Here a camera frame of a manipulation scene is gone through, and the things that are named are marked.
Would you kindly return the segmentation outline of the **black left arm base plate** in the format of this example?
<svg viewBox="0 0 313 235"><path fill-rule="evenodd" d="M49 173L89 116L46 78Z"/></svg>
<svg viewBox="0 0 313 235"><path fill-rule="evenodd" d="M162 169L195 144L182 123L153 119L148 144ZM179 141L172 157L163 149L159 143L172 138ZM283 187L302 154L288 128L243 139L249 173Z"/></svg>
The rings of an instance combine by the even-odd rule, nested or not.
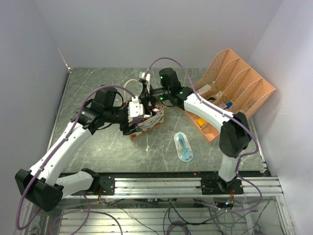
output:
<svg viewBox="0 0 313 235"><path fill-rule="evenodd" d="M91 174L93 181L91 186L85 190L89 194L114 195L115 180L113 177L93 172Z"/></svg>

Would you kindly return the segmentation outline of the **watermelon canvas bag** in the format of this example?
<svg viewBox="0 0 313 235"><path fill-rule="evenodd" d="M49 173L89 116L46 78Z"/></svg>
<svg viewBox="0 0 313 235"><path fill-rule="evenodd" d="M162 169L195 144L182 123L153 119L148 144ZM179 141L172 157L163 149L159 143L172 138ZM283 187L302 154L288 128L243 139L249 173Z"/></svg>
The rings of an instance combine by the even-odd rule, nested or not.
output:
<svg viewBox="0 0 313 235"><path fill-rule="evenodd" d="M141 92L134 96L130 95L130 97L127 97L126 91L124 91L125 105L128 108L128 104L131 98L138 96L140 103L143 104L144 106L144 113L145 113L144 118L141 119L139 122L132 122L137 125L136 132L129 135L130 139L134 140L135 138L142 136L146 132L156 128L159 124L164 123L165 106L161 102L157 102L156 105L151 105L145 98L146 86L140 83L138 79L128 80L124 84L124 88L126 88L130 82L138 83L140 85ZM155 107L159 108L159 112L155 116L152 116L152 109Z"/></svg>

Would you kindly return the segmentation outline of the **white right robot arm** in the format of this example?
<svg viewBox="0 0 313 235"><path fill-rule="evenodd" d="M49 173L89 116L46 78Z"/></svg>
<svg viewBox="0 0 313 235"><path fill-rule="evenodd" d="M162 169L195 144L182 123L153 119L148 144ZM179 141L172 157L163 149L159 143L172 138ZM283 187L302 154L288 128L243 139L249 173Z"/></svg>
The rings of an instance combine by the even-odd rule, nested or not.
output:
<svg viewBox="0 0 313 235"><path fill-rule="evenodd" d="M236 114L223 110L207 102L189 87L183 87L177 73L172 68L159 71L161 87L154 89L150 85L148 73L140 76L143 90L140 94L142 103L170 101L175 107L188 111L204 119L220 133L219 147L223 153L222 165L218 171L216 190L222 194L233 188L237 178L239 154L248 147L251 141L245 114Z"/></svg>

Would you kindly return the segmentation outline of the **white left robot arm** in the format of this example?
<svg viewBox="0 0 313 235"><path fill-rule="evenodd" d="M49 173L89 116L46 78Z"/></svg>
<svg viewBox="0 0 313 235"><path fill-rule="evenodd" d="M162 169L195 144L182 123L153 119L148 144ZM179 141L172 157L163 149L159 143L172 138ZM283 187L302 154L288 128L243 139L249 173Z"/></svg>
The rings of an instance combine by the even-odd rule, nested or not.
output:
<svg viewBox="0 0 313 235"><path fill-rule="evenodd" d="M45 212L58 206L61 200L79 191L95 194L100 188L100 175L83 168L78 173L60 177L65 165L78 149L105 123L119 124L124 134L135 129L133 118L143 114L138 96L131 93L127 104L115 106L118 85L97 88L83 101L62 135L47 153L29 170L15 175L22 200L27 199Z"/></svg>

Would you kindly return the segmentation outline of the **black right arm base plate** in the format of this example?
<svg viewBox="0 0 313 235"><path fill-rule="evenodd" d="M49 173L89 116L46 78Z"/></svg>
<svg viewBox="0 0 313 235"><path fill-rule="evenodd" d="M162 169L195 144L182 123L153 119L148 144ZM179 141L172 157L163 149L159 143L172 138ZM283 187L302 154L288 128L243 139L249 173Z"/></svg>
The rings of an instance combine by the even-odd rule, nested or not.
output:
<svg viewBox="0 0 313 235"><path fill-rule="evenodd" d="M200 186L196 186L196 188L201 189L203 195L230 195L231 193L237 195L244 193L241 180L233 179L231 182L226 183L219 176L202 178Z"/></svg>

